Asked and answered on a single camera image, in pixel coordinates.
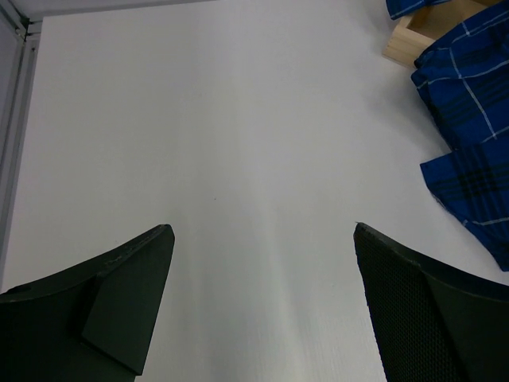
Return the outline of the blue plaid shirt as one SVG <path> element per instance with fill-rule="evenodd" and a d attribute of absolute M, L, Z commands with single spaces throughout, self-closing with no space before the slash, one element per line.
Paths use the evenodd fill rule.
<path fill-rule="evenodd" d="M 482 1 L 465 17 L 465 2 L 389 1 L 391 19 L 427 29 L 430 11 L 449 31 L 414 60 L 411 80 L 450 153 L 421 165 L 438 203 L 508 269 L 508 3 Z"/>

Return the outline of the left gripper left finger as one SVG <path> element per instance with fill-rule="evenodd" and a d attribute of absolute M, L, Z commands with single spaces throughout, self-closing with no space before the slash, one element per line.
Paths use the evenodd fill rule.
<path fill-rule="evenodd" d="M 143 373 L 175 236 L 158 225 L 1 295 L 3 381 L 133 381 Z"/>

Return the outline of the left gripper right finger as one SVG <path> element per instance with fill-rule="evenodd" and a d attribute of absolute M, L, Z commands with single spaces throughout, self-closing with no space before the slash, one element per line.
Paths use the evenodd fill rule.
<path fill-rule="evenodd" d="M 412 250 L 365 223 L 353 234 L 389 381 L 506 381 L 508 287 Z"/>

